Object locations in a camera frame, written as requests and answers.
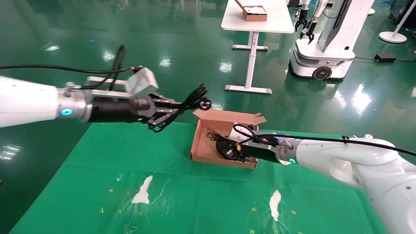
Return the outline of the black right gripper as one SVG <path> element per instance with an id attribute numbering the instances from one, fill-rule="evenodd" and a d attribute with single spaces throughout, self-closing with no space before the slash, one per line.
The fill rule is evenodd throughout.
<path id="1" fill-rule="evenodd" d="M 217 152 L 224 159 L 250 162 L 248 158 L 261 159 L 268 162 L 278 163 L 276 153 L 270 149 L 275 149 L 279 145 L 278 139 L 259 139 L 245 142 L 244 144 L 237 143 L 232 140 L 218 140 L 216 142 Z"/>

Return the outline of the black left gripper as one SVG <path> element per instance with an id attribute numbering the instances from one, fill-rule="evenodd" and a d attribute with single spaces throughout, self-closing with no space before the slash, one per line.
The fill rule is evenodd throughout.
<path id="1" fill-rule="evenodd" d="M 88 121 L 90 123 L 148 123 L 150 130 L 161 132 L 182 114 L 182 103 L 161 94 L 151 94 L 144 99 L 96 97 L 92 101 L 92 113 Z"/>

